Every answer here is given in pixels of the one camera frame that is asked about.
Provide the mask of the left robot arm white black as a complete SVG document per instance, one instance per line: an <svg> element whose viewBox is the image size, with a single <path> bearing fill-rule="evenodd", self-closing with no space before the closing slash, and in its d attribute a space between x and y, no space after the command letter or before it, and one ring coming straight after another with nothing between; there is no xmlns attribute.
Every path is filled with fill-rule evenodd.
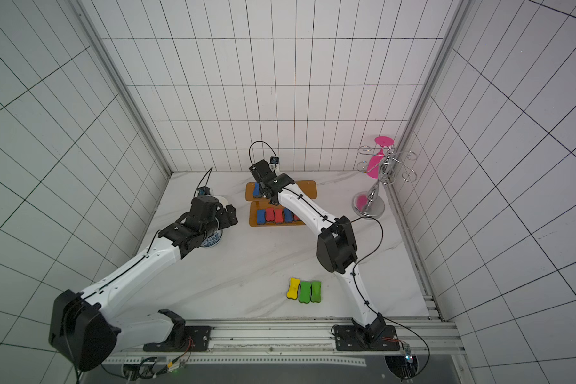
<svg viewBox="0 0 576 384"><path fill-rule="evenodd" d="M192 199L190 211L160 230L150 245L87 288L63 291L55 300L49 343L79 372L100 366L116 351L133 347L173 352L190 345L185 320L160 309L140 321L122 320L127 302L155 276L238 222L232 205L211 195Z"/></svg>

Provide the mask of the aluminium mounting rail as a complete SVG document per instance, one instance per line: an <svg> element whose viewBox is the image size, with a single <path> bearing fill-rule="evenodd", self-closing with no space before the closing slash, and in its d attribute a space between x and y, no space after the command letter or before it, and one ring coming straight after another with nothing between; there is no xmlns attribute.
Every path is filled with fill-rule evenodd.
<svg viewBox="0 0 576 384"><path fill-rule="evenodd" d="M423 366L435 355L463 355L466 350L453 323L428 319L408 320L396 329L401 350L395 352L341 352L335 349L331 328L353 326L350 322L314 321L216 321L189 322L186 326L210 326L211 340L204 352L145 352L138 342L102 360L104 365L160 367L169 362L212 363L322 363L362 366L367 355L404 358L413 355Z"/></svg>

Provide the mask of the yellow eraser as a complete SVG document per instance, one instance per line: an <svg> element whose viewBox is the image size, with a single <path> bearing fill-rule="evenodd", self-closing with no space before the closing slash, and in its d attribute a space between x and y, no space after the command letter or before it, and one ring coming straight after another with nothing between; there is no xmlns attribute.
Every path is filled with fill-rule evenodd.
<svg viewBox="0 0 576 384"><path fill-rule="evenodd" d="M286 297L291 300L297 300L299 297L299 287L301 280L299 278L290 278L289 288Z"/></svg>

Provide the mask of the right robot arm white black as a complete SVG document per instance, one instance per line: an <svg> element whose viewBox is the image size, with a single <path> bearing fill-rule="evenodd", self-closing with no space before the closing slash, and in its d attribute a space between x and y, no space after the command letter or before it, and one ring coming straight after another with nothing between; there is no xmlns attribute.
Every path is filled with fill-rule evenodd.
<svg viewBox="0 0 576 384"><path fill-rule="evenodd" d="M296 214L317 236L318 262L340 279L345 295L354 304L352 322L361 342L370 344L380 339L386 320L371 303L360 274L352 221L325 211L289 175L272 171L266 160L251 165L250 172L264 198Z"/></svg>

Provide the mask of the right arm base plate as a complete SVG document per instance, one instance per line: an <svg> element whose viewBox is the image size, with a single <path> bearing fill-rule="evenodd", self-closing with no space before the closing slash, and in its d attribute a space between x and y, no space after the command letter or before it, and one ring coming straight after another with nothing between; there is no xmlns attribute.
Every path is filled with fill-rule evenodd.
<svg viewBox="0 0 576 384"><path fill-rule="evenodd" d="M335 349L341 352L395 352L402 348L393 326L386 326L377 337L367 335L357 326L334 325L331 334Z"/></svg>

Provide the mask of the blue floral plate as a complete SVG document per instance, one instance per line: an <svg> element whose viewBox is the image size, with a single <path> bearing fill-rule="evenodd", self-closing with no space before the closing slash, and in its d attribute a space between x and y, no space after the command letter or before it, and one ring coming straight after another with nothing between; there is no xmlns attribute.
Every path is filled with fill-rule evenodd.
<svg viewBox="0 0 576 384"><path fill-rule="evenodd" d="M217 245L222 239L222 235L223 230L216 230L201 243L201 248L210 248Z"/></svg>

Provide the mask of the chrome glass holder stand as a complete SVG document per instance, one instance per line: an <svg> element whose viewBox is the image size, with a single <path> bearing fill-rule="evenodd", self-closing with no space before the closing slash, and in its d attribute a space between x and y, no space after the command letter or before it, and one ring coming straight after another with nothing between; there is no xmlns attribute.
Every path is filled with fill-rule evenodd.
<svg viewBox="0 0 576 384"><path fill-rule="evenodd" d="M374 153L374 147L361 146L358 150L360 155ZM367 165L370 161L362 161L357 166L357 171L366 174ZM390 187L399 179L403 182L415 182L418 179L416 171L409 162L415 162L418 156L413 151L397 151L391 147L379 164L379 177L374 179L374 184L369 190L358 192L352 199L353 211L360 217L379 219L385 212L386 205L381 197L381 192Z"/></svg>

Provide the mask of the pink wine glass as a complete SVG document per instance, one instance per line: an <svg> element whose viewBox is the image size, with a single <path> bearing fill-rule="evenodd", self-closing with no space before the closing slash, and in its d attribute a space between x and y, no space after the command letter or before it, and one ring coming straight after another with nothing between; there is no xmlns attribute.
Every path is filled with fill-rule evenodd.
<svg viewBox="0 0 576 384"><path fill-rule="evenodd" d="M366 169L366 174L372 178L379 177L379 164L384 160L387 151L393 147L395 141L387 136L379 136L374 140L374 143L379 147L379 151L372 155Z"/></svg>

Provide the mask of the green eraser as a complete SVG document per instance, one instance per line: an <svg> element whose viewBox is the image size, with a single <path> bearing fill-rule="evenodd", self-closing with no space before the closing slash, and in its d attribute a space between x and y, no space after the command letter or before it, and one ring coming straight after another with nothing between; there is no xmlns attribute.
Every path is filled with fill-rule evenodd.
<svg viewBox="0 0 576 384"><path fill-rule="evenodd" d="M310 301L314 303L322 301L322 283L320 281L310 283Z"/></svg>
<svg viewBox="0 0 576 384"><path fill-rule="evenodd" d="M311 302L311 282L301 281L299 284L299 297L298 301L303 304L309 304Z"/></svg>

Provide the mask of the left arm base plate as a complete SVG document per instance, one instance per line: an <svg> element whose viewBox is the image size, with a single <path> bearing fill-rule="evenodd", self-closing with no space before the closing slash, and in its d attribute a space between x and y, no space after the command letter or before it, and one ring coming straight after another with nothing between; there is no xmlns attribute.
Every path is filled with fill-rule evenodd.
<svg viewBox="0 0 576 384"><path fill-rule="evenodd" d="M145 352L204 352L211 340L210 326L175 325L163 342L147 343L143 346Z"/></svg>

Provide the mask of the white ceramic bowl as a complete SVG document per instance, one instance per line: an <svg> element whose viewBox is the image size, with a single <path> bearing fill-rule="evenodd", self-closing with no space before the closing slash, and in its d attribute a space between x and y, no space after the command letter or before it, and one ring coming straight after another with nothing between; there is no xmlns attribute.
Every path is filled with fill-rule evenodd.
<svg viewBox="0 0 576 384"><path fill-rule="evenodd" d="M226 208L229 205L228 200L223 196L214 196L214 198L217 200L216 202L217 207L221 206L222 208Z"/></svg>

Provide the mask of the blue eraser bottom left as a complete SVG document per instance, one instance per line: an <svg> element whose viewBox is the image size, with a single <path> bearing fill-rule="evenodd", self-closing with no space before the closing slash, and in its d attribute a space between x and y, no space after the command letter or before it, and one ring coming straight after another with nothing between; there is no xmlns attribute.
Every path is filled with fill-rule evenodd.
<svg viewBox="0 0 576 384"><path fill-rule="evenodd" d="M265 210L256 211L256 225L263 226L267 223L267 212Z"/></svg>

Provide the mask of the red eraser bottom middle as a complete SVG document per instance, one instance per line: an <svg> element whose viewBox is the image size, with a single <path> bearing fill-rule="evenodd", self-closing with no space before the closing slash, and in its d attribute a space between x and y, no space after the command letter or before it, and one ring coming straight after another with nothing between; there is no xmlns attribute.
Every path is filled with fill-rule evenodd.
<svg viewBox="0 0 576 384"><path fill-rule="evenodd" d="M275 209L275 223L276 224L284 223L283 209Z"/></svg>

